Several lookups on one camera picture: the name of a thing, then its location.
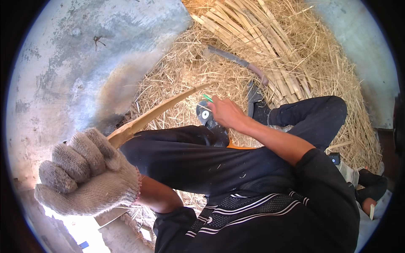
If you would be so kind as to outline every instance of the black shirt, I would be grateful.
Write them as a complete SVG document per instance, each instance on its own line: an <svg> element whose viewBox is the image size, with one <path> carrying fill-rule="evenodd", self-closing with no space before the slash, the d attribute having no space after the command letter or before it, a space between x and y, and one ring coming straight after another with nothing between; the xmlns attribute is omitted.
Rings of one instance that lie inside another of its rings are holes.
<svg viewBox="0 0 405 253"><path fill-rule="evenodd" d="M354 252L358 208L330 158L312 149L294 172L289 192L232 193L198 218L187 207L157 214L155 252Z"/></svg>

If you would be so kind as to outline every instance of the wooden handle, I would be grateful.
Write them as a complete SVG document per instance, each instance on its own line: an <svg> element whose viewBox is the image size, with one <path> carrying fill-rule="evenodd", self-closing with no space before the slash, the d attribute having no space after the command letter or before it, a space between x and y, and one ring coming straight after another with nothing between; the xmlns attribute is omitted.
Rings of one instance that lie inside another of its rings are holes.
<svg viewBox="0 0 405 253"><path fill-rule="evenodd" d="M269 83L269 79L266 77L265 74L263 74L263 72L256 67L256 65L249 63L249 65L247 66L248 70L253 71L256 75L258 75L260 77L260 79L262 80L262 84L267 87L267 84Z"/></svg>
<svg viewBox="0 0 405 253"><path fill-rule="evenodd" d="M171 107L175 106L175 104L182 101L183 99L190 96L191 94L193 94L197 91L200 91L213 84L217 84L217 82L206 83L206 84L194 87L179 95L176 95L170 99L163 101L159 105L155 106L154 108L150 109L146 113L142 114L136 120L128 122L127 124L123 125L122 127L118 128L117 130L112 132L112 134L110 134L107 137L108 141L111 143L111 145L114 148L116 148L116 149L119 148L125 142L132 139L136 132L141 130L144 126L146 126L149 122L151 122L152 120L157 118L159 115L161 115L167 109L170 109Z"/></svg>

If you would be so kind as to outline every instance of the machete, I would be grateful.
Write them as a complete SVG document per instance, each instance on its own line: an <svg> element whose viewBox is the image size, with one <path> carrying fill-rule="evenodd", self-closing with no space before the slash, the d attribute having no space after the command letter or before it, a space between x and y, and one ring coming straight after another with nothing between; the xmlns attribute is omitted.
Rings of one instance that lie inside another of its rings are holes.
<svg viewBox="0 0 405 253"><path fill-rule="evenodd" d="M263 72L258 67L256 67L256 65L249 63L249 62L237 57L236 55L222 51L221 49L218 49L218 48L214 48L211 45L208 45L208 50L211 53L222 56L230 61L233 61L233 62L236 62L237 64L242 65L243 67L247 68L248 70L253 71L256 75L258 75L260 77L260 79L262 80L262 84L264 86L267 86L267 84L269 83L269 79L266 77L265 74L263 74Z"/></svg>

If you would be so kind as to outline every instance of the foot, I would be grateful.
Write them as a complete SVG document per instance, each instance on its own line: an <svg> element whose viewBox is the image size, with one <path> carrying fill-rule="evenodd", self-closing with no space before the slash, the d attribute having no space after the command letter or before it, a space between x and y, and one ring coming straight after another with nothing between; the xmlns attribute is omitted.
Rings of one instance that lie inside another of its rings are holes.
<svg viewBox="0 0 405 253"><path fill-rule="evenodd" d="M247 115L263 125L269 125L270 108L253 81L247 85Z"/></svg>
<svg viewBox="0 0 405 253"><path fill-rule="evenodd" d="M206 126L215 136L215 147L227 147L229 145L228 131L214 120L211 111L207 110L208 103L200 101L196 107L196 114L201 124Z"/></svg>

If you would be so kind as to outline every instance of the gray work glove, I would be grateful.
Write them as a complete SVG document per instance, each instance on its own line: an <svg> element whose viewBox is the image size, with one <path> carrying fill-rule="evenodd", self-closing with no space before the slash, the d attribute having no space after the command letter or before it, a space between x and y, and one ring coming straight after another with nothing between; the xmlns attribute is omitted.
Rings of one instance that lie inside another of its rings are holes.
<svg viewBox="0 0 405 253"><path fill-rule="evenodd" d="M120 204L129 206L141 185L138 168L96 128L56 145L52 162L39 167L35 198L60 215L92 216Z"/></svg>

